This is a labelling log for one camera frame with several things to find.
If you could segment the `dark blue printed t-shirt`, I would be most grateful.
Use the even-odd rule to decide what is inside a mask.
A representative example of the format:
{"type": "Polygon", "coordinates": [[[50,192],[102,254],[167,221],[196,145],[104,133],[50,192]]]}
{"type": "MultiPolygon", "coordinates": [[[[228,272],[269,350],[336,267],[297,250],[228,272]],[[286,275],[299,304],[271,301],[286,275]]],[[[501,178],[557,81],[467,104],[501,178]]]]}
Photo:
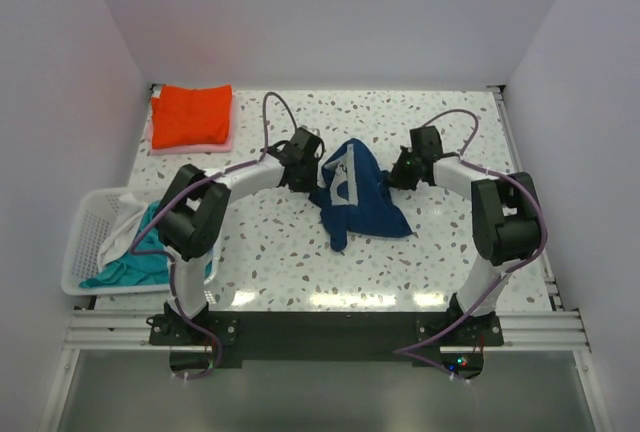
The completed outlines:
{"type": "Polygon", "coordinates": [[[374,154],[362,141],[344,142],[322,165],[323,185],[309,195],[320,208],[330,248],[341,252],[348,234],[399,239],[412,234],[403,212],[393,203],[374,154]]]}

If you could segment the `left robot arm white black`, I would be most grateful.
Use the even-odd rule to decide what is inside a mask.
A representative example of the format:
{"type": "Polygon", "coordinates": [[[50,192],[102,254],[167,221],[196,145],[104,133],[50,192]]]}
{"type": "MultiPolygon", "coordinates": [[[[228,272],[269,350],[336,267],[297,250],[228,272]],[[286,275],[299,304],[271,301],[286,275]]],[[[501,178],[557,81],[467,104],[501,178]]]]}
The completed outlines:
{"type": "Polygon", "coordinates": [[[263,190],[286,187],[296,193],[317,188],[324,141],[298,128],[288,140],[262,155],[208,175],[187,164],[179,169],[160,201],[150,226],[158,232],[169,268],[164,311],[147,320],[154,346],[210,346],[222,350],[209,312],[205,268],[233,202],[263,190]]]}

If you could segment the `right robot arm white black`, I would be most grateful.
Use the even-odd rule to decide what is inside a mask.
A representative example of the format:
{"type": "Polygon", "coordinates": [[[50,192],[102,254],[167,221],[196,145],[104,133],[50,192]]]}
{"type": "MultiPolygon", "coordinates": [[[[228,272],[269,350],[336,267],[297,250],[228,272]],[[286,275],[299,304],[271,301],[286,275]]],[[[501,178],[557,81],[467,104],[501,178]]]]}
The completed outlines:
{"type": "Polygon", "coordinates": [[[535,261],[548,240],[534,182],[528,173],[507,175],[466,161],[459,153],[446,153],[434,126],[412,129],[410,141],[410,146],[401,148],[388,184],[414,190],[424,182],[468,200],[477,255],[466,281],[451,297],[447,326],[399,349],[399,354],[429,346],[463,327],[491,322],[510,277],[535,261]]]}

